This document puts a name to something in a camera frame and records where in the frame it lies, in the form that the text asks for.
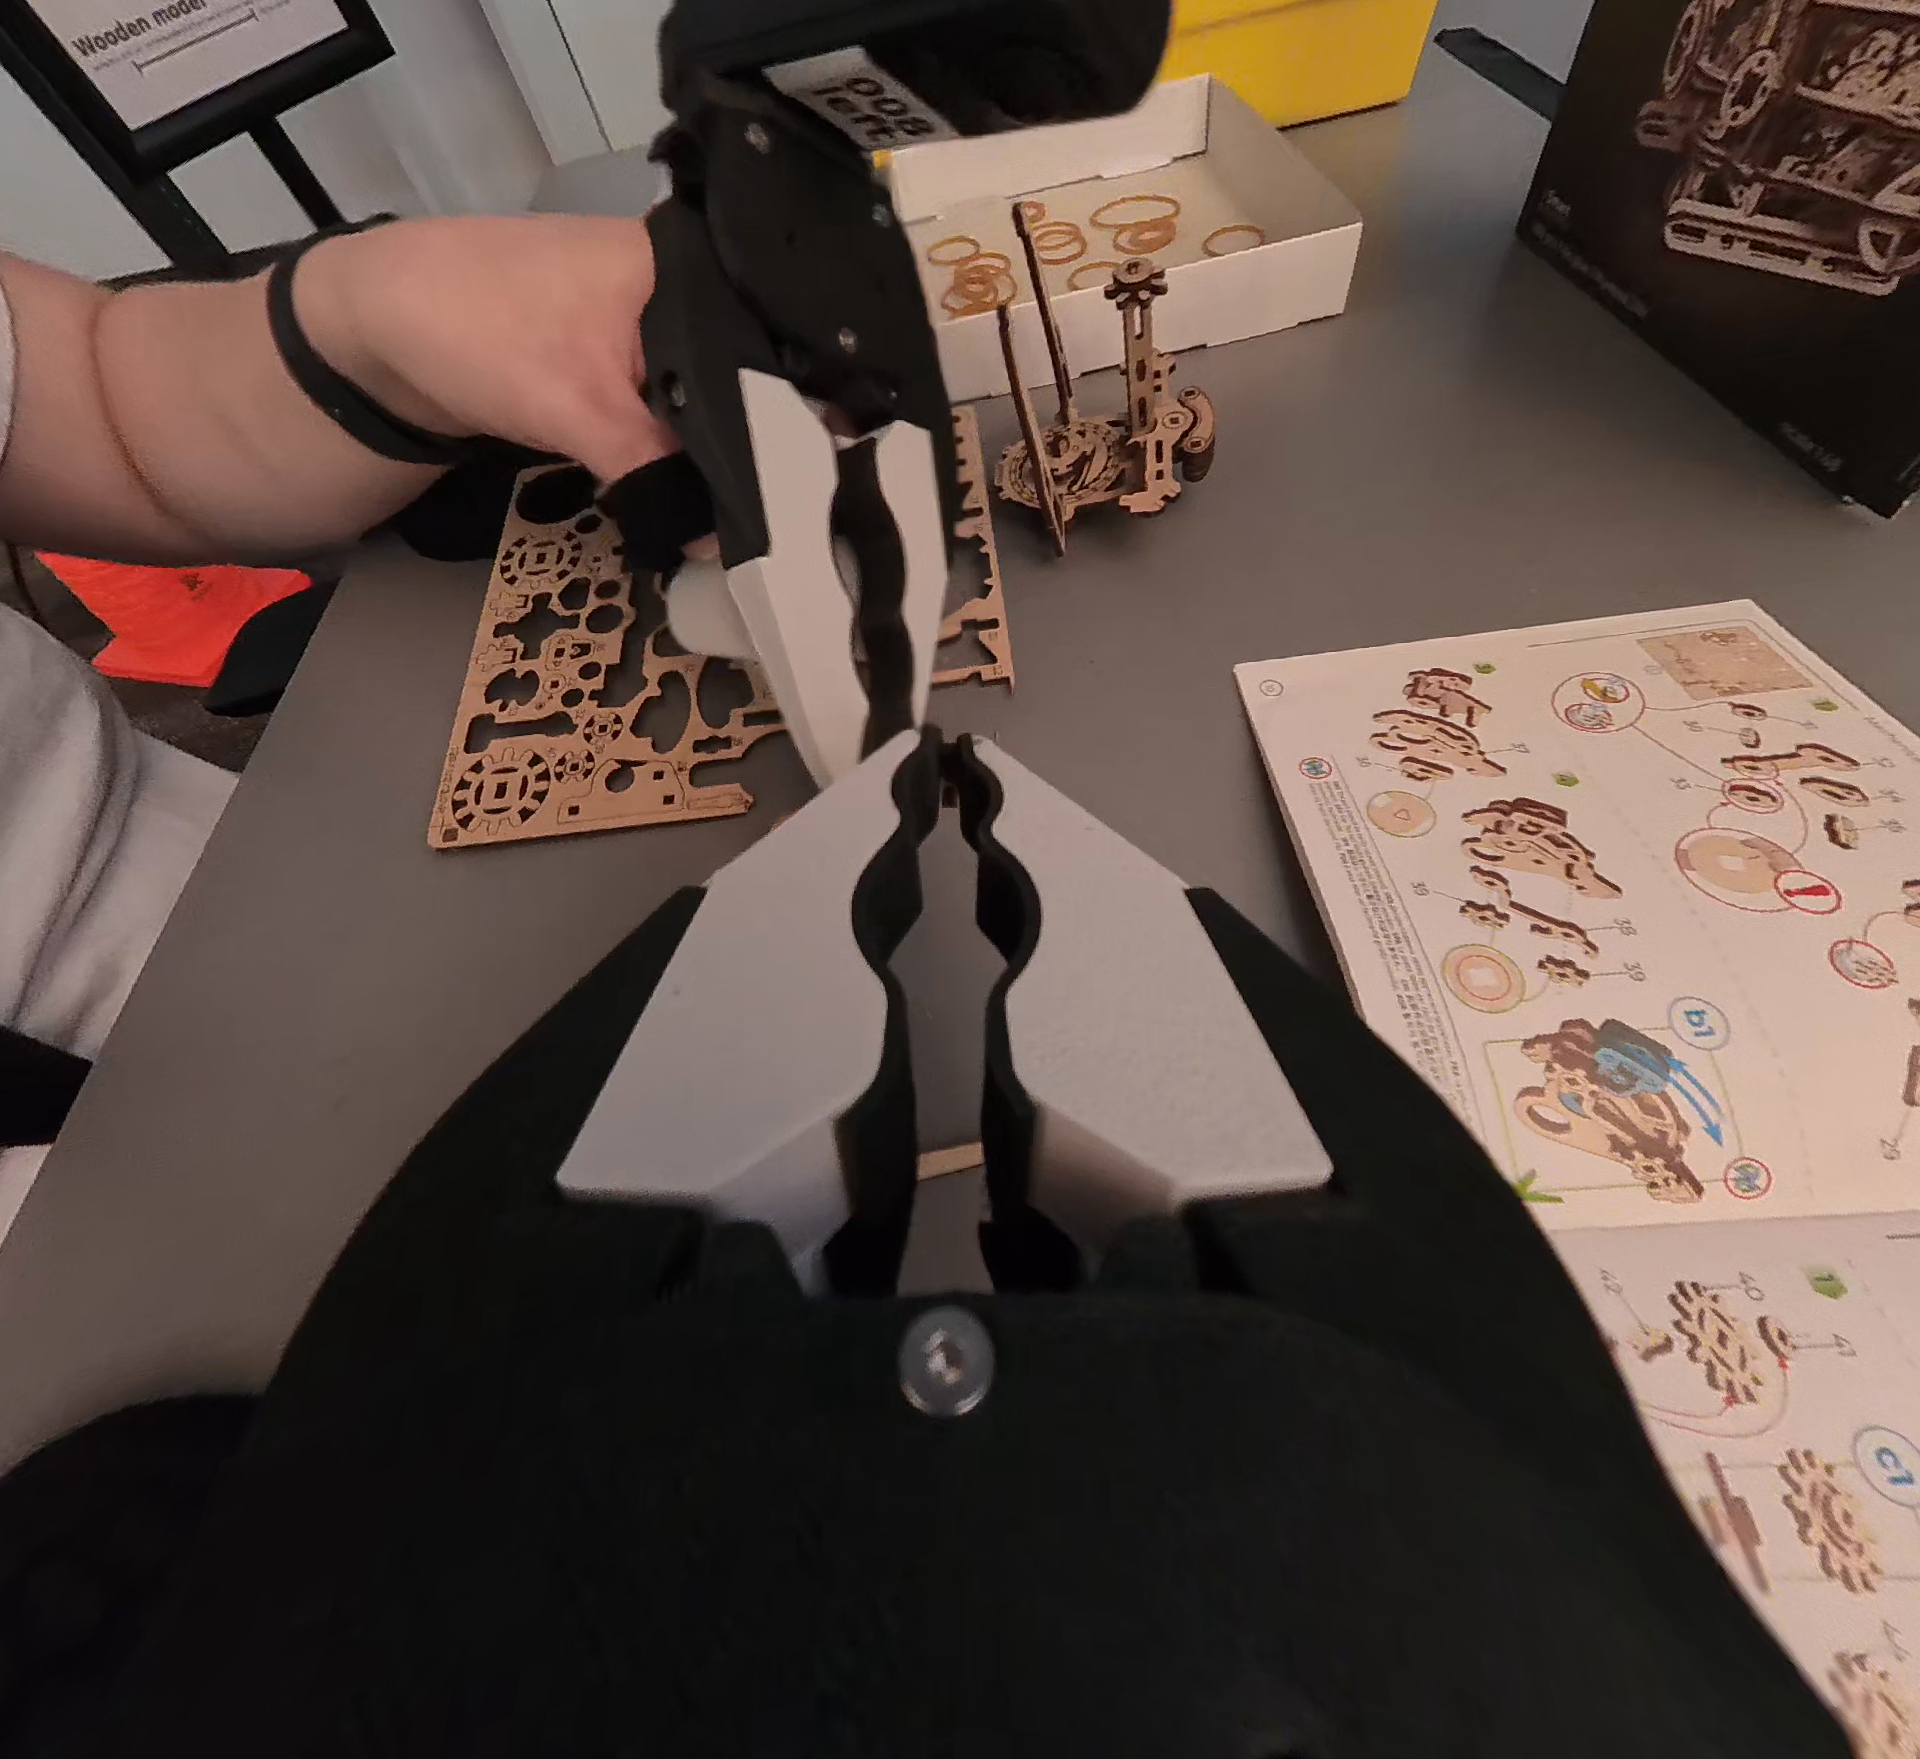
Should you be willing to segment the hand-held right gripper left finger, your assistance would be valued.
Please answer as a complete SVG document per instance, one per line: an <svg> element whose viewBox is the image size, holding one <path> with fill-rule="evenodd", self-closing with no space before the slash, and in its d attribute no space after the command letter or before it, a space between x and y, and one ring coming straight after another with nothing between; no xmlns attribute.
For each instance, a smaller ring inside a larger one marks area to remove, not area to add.
<svg viewBox="0 0 1920 1759"><path fill-rule="evenodd" d="M942 739L905 732L708 883L562 1163L567 1196L758 1222L808 1292L900 1292L919 1125L893 961L942 787Z"/></svg>

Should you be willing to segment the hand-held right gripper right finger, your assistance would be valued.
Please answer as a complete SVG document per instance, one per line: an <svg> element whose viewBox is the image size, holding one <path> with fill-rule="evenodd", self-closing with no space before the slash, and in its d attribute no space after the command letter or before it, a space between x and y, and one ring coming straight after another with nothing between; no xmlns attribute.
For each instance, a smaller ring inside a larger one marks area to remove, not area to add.
<svg viewBox="0 0 1920 1759"><path fill-rule="evenodd" d="M1195 895L1000 746L971 810L990 994L981 1255L1070 1292L1141 1219L1318 1193L1333 1162Z"/></svg>

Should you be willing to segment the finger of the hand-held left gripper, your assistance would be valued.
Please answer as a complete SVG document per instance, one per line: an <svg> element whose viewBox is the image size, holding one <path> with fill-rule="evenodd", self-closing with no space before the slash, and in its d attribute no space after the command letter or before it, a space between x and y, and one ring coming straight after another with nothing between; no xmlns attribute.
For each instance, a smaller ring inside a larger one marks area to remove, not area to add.
<svg viewBox="0 0 1920 1759"><path fill-rule="evenodd" d="M870 697L883 739L919 730L928 713L950 576L950 512L936 451L933 437L912 423L877 437Z"/></svg>
<svg viewBox="0 0 1920 1759"><path fill-rule="evenodd" d="M838 446L784 380L737 375L765 552L732 597L784 723L819 784L900 734L900 526L879 458L893 430Z"/></svg>

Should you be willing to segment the laser-cut wooden parts sheet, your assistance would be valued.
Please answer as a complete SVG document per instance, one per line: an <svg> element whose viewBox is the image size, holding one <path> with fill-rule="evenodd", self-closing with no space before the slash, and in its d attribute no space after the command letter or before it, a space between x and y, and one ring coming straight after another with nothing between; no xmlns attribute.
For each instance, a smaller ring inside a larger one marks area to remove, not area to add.
<svg viewBox="0 0 1920 1759"><path fill-rule="evenodd" d="M493 562L427 846L462 852L727 819L737 765L782 739L758 668L666 628L585 477L520 477Z"/></svg>

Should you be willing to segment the person's left forearm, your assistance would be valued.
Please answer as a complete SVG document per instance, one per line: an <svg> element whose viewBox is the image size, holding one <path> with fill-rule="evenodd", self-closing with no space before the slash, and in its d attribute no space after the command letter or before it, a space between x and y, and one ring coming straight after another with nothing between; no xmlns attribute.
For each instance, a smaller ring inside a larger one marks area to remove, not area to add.
<svg viewBox="0 0 1920 1759"><path fill-rule="evenodd" d="M439 479L297 387L267 281L112 290L2 257L2 536L103 562L288 564L359 541Z"/></svg>

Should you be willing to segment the partly built wooden model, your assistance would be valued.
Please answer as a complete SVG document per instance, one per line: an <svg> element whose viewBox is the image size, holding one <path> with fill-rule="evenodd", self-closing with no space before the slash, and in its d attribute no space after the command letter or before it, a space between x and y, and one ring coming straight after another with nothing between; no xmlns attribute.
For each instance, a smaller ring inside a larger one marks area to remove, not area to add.
<svg viewBox="0 0 1920 1759"><path fill-rule="evenodd" d="M1082 413L1063 333L1044 288L1042 247L1030 224L1030 214L1037 210L1042 203L1020 200L1013 209L1013 224L1037 297L1059 406L1052 423L1037 417L1018 366L1013 313L1000 307L997 328L1021 437L1000 455L995 484L1002 500L1039 510L1059 553L1065 553L1068 529L1080 512L1117 503L1137 517L1156 515L1188 484L1205 481L1214 467L1217 413L1205 389L1174 384L1177 363L1158 351L1155 339L1155 307L1167 295L1167 274L1143 257L1118 266L1106 287L1125 344L1125 413Z"/></svg>

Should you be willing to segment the person's left hand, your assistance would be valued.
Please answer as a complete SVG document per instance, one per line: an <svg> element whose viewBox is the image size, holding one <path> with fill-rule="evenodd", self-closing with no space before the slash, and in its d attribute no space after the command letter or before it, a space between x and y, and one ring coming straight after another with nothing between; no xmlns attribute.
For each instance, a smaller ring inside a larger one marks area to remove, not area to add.
<svg viewBox="0 0 1920 1759"><path fill-rule="evenodd" d="M295 313L328 370L394 417L612 482L680 449L642 394L654 290L635 217L444 217L325 242L295 271Z"/></svg>

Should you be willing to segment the white cardboard box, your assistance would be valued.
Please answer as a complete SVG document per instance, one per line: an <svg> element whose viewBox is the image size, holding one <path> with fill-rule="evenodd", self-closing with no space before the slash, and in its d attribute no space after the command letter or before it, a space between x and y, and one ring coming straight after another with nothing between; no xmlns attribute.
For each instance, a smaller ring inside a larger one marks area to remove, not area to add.
<svg viewBox="0 0 1920 1759"><path fill-rule="evenodd" d="M1096 193L1163 191L1234 207L1238 216L1267 228L1269 243L1255 252L1163 273L1167 295L1155 307L1155 339L1163 354L1238 344L1340 316L1364 231L1357 209L1338 186L1210 75L1163 84L1127 115L905 148L891 160L888 184L912 248L917 226L959 207L1059 193L1091 203ZM985 399L1007 392L995 313L947 320L924 295L950 396ZM1123 361L1120 316L1106 292L1049 300L1075 375ZM1035 372L1044 349L1037 299L1009 309L1021 370Z"/></svg>

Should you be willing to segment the open instruction booklet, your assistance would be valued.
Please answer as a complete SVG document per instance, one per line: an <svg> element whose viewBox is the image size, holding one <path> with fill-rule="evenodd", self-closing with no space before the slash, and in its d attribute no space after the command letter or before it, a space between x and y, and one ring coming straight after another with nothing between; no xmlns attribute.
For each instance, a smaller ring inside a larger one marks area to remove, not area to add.
<svg viewBox="0 0 1920 1759"><path fill-rule="evenodd" d="M1917 734L1751 602L1238 668L1359 1016L1860 1756L1919 1708Z"/></svg>

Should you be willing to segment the black wristband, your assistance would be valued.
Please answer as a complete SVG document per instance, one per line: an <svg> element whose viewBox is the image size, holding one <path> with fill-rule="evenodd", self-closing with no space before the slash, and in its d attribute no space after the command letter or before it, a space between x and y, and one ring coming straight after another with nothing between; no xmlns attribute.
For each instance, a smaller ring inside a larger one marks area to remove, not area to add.
<svg viewBox="0 0 1920 1759"><path fill-rule="evenodd" d="M328 366L314 346L297 307L297 274L304 257L337 236L349 236L349 228L321 231L283 248L266 274L269 335L288 380L332 427L378 458L453 470L462 463L491 456L500 446L498 441L434 432L392 413L371 392Z"/></svg>

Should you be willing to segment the orange plastic object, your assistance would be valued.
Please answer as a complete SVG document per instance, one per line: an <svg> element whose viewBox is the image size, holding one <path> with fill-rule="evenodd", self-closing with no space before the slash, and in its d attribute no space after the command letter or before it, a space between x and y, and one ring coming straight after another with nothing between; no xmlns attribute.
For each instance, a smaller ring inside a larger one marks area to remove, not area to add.
<svg viewBox="0 0 1920 1759"><path fill-rule="evenodd" d="M35 557L108 630L94 657L103 677L198 692L217 683L240 630L257 612L314 586L299 569L170 569L53 552Z"/></svg>

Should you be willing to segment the person's pale clothing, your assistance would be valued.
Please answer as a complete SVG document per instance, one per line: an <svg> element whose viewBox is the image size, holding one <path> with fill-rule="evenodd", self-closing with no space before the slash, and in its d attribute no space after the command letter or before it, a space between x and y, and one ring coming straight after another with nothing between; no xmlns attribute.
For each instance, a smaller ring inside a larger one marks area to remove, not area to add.
<svg viewBox="0 0 1920 1759"><path fill-rule="evenodd" d="M235 789L2 612L4 1228L61 1127L34 1068L99 1061Z"/></svg>

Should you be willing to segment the black framed sign stand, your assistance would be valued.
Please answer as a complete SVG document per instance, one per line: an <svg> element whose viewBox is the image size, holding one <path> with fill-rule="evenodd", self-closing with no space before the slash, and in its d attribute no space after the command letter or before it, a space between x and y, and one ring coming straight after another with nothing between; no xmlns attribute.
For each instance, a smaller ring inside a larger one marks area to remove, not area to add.
<svg viewBox="0 0 1920 1759"><path fill-rule="evenodd" d="M392 56L370 0L2 0L4 70L179 269L233 257L176 186L257 146L319 233L349 224L283 115Z"/></svg>

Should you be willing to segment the black flat bar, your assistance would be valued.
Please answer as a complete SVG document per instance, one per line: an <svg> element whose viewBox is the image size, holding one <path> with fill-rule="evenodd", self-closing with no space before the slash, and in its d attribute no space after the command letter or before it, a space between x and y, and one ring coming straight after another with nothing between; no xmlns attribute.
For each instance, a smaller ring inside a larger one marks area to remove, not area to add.
<svg viewBox="0 0 1920 1759"><path fill-rule="evenodd" d="M1472 25L1454 25L1441 30L1430 44L1545 124L1553 124L1560 115L1565 82L1526 58L1522 51L1501 44L1491 34Z"/></svg>

